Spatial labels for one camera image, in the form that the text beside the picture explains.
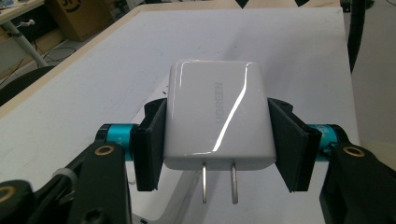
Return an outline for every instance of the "table leg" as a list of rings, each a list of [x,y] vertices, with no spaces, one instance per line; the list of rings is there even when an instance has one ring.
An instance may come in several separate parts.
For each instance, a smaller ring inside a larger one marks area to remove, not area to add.
[[[46,61],[41,58],[40,54],[33,48],[33,46],[29,43],[26,37],[15,27],[15,25],[11,21],[6,21],[4,23],[6,28],[12,33],[15,41],[23,48],[23,50],[28,53],[32,58],[37,62],[40,67],[48,66]]]

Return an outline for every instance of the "charger prong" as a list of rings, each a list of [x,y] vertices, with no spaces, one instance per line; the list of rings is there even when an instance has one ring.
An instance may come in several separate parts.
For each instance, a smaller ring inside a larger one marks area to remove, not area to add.
[[[206,203],[206,164],[202,165],[202,188],[203,188],[203,195],[202,199],[203,202]]]
[[[233,192],[233,204],[238,204],[238,186],[236,181],[236,167],[233,163],[231,167],[231,188]]]

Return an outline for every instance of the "screw hole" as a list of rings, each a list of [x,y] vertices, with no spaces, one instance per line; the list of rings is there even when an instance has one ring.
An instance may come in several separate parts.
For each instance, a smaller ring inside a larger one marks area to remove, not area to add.
[[[103,146],[99,147],[95,150],[96,156],[106,156],[114,151],[114,147],[111,146]]]
[[[354,157],[363,157],[365,155],[361,149],[358,149],[356,147],[344,147],[344,151],[346,154]]]
[[[4,186],[0,188],[0,203],[5,202],[9,198],[12,197],[12,195],[15,194],[15,188],[13,186]]]
[[[105,211],[101,208],[94,208],[87,212],[80,222],[81,224],[105,224],[108,219]]]

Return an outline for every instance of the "cardboard box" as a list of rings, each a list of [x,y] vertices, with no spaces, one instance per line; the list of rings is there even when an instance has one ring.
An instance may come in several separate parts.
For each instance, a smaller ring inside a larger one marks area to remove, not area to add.
[[[113,23],[106,0],[46,0],[45,5],[70,40],[84,41]]]

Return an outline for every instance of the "white table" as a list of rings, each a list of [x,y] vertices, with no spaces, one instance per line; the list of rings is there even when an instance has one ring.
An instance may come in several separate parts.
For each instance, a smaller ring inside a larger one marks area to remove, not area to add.
[[[21,48],[25,50],[27,54],[32,56],[32,58],[37,62],[38,65],[48,66],[48,64],[44,61],[40,54],[29,43],[26,37],[24,37],[24,35],[18,30],[18,28],[15,27],[15,25],[11,22],[12,19],[19,17],[23,13],[26,13],[43,4],[44,0],[29,0],[27,3],[19,3],[18,1],[15,1],[11,8],[1,11],[0,24],[3,24],[6,29],[11,32],[13,38],[15,38]]]
[[[0,181],[42,186],[103,123],[132,120],[181,58],[257,62],[270,97],[359,143],[341,8],[146,12],[119,24],[0,108]],[[208,203],[197,188],[184,223],[323,223],[326,170],[317,163],[309,192],[292,194],[274,165],[239,172],[238,205],[229,172],[210,172]]]

